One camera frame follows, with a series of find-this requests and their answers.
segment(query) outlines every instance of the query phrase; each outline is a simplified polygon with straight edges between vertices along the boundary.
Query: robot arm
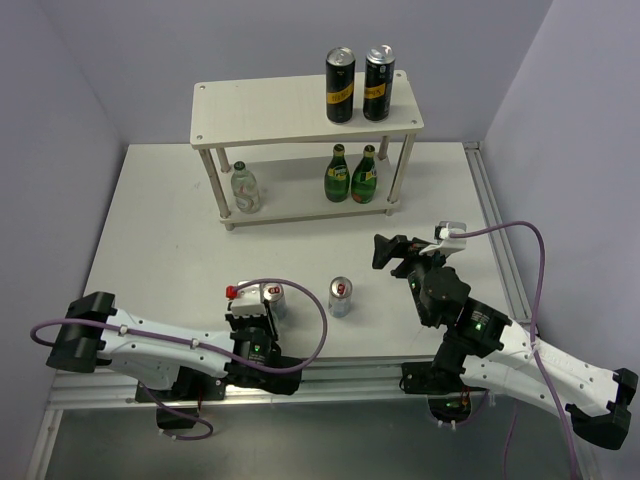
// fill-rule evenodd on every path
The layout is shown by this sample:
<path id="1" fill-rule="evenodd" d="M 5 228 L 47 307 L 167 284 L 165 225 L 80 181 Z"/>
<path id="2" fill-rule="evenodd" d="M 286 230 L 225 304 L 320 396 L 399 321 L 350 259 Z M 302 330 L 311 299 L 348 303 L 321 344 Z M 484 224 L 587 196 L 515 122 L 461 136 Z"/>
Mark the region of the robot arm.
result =
<path id="1" fill-rule="evenodd" d="M 106 367 L 158 391 L 171 390 L 185 371 L 201 372 L 225 384 L 260 388 L 275 394 L 291 395 L 298 389 L 300 370 L 284 375 L 262 372 L 212 348 L 198 348 L 207 346 L 230 351 L 271 368 L 300 364 L 300 359 L 281 355 L 277 319 L 262 298 L 260 288 L 242 290 L 229 302 L 226 319 L 231 332 L 200 331 L 153 322 L 115 309 L 114 302 L 114 295 L 96 292 L 71 303 L 67 318 L 97 321 L 105 328 L 63 325 L 47 365 L 81 373 L 91 373 L 97 366 Z"/>
<path id="2" fill-rule="evenodd" d="M 420 322 L 447 329 L 433 362 L 403 364 L 403 390 L 435 395 L 480 387 L 559 415 L 534 361 L 536 349 L 574 432 L 600 447 L 619 449 L 629 430 L 627 406 L 638 376 L 624 368 L 611 371 L 589 365 L 539 339 L 531 345 L 529 332 L 520 325 L 469 297 L 471 287 L 453 268 L 445 267 L 447 257 L 466 246 L 465 239 L 450 234 L 465 230 L 464 224 L 442 222 L 435 244 L 404 236 L 375 237 L 373 268 L 401 258 L 391 275 L 408 280 Z"/>

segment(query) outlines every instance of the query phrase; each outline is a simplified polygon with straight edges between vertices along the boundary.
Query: lower shelf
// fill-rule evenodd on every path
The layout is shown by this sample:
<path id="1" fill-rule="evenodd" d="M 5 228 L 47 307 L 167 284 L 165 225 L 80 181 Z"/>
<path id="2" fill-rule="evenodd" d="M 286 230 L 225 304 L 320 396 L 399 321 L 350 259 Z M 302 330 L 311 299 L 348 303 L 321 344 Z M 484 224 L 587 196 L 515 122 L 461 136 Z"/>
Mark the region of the lower shelf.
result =
<path id="1" fill-rule="evenodd" d="M 353 174 L 362 155 L 346 155 L 349 172 Z M 333 203 L 324 195 L 324 173 L 331 159 L 328 157 L 247 162 L 247 168 L 258 181 L 262 207 L 256 213 L 243 213 L 235 204 L 231 189 L 232 173 L 220 174 L 231 215 L 221 218 L 227 225 L 248 225 L 294 220 L 312 220 L 366 213 L 392 211 L 400 205 L 387 201 L 393 169 L 389 160 L 376 160 L 378 188 L 373 200 L 356 203 L 351 196 L 344 202 Z"/>

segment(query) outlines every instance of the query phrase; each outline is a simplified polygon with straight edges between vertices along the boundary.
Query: green bottle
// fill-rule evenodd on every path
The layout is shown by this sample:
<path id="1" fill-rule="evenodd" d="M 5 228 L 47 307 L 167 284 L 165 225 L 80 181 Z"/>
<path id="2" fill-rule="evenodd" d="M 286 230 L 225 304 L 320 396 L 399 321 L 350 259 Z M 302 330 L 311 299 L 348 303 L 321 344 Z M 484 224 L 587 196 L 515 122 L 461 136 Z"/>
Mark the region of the green bottle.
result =
<path id="1" fill-rule="evenodd" d="M 324 174 L 324 193 L 332 202 L 342 202 L 349 196 L 349 167 L 344 159 L 344 145 L 333 147 L 333 158 Z"/>
<path id="2" fill-rule="evenodd" d="M 364 147 L 362 160 L 353 172 L 351 180 L 351 196 L 358 203 L 369 203 L 376 193 L 378 176 L 376 174 L 376 161 L 373 158 L 376 149 L 373 145 Z"/>

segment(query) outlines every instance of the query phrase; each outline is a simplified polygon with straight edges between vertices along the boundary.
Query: gray floor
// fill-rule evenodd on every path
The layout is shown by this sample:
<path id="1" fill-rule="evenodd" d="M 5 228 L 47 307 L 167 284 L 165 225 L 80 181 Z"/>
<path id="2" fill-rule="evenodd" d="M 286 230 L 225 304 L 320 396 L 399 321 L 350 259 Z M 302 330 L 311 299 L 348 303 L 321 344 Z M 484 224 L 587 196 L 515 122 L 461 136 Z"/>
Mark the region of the gray floor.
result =
<path id="1" fill-rule="evenodd" d="M 421 398 L 209 408 L 219 428 L 200 442 L 159 437 L 154 410 L 64 414 L 53 479 L 500 479 L 511 399 L 498 398 L 456 433 L 426 417 Z M 509 478 L 568 478 L 558 420 L 519 404 Z"/>

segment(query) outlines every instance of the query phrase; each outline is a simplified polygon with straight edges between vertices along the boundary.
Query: soda can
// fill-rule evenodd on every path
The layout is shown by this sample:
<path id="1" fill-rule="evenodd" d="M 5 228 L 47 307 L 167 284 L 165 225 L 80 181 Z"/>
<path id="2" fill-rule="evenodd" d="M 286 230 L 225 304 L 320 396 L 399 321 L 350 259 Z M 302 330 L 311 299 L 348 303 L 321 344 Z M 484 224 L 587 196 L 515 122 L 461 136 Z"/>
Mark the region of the soda can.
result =
<path id="1" fill-rule="evenodd" d="M 389 116 L 395 63 L 396 57 L 389 45 L 373 47 L 367 53 L 362 107 L 367 120 L 379 122 Z"/>
<path id="2" fill-rule="evenodd" d="M 347 47 L 334 48 L 327 54 L 327 118 L 346 123 L 353 115 L 353 86 L 356 57 Z"/>
<path id="3" fill-rule="evenodd" d="M 329 313 L 331 316 L 344 317 L 351 309 L 353 285 L 347 277 L 336 277 L 329 286 Z"/>
<path id="4" fill-rule="evenodd" d="M 262 285 L 262 296 L 269 302 L 271 313 L 278 321 L 287 316 L 287 302 L 284 298 L 284 288 L 279 283 L 265 283 Z"/>

